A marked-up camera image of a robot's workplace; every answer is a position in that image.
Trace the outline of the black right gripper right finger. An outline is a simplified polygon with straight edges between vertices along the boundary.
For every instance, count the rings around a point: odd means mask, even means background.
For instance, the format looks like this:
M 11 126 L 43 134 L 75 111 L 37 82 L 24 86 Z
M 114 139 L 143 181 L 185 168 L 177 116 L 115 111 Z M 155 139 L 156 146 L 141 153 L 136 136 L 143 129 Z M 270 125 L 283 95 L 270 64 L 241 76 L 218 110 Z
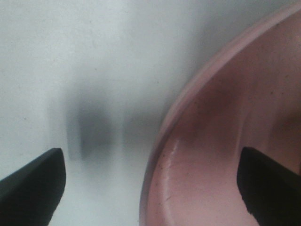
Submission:
M 237 186 L 259 225 L 301 224 L 301 177 L 267 155 L 251 147 L 242 149 Z

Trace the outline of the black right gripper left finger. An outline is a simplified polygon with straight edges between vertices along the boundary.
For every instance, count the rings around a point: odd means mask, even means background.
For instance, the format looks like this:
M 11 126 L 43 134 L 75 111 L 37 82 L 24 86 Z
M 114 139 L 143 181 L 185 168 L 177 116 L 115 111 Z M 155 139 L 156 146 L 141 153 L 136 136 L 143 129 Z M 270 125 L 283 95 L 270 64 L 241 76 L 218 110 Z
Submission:
M 52 148 L 0 181 L 0 224 L 49 225 L 65 185 L 63 151 Z

